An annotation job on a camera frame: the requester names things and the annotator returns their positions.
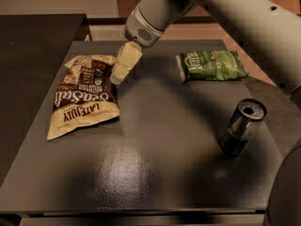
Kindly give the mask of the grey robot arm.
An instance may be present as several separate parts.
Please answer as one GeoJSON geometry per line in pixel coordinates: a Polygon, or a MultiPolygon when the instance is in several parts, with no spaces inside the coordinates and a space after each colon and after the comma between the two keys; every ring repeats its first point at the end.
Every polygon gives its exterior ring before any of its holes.
{"type": "MultiPolygon", "coordinates": [[[[270,0],[140,0],[127,18],[125,38],[151,47],[196,6],[256,63],[265,84],[300,104],[301,18],[270,0]]],[[[285,151],[262,226],[301,226],[301,141],[285,151]]]]}

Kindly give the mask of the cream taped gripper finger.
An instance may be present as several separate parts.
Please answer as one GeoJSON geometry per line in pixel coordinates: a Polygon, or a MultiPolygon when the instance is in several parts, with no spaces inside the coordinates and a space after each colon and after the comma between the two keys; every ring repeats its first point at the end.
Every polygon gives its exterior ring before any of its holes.
{"type": "Polygon", "coordinates": [[[134,41],[126,42],[122,45],[110,75],[111,82],[115,85],[119,85],[141,57],[142,47],[134,41]]]}

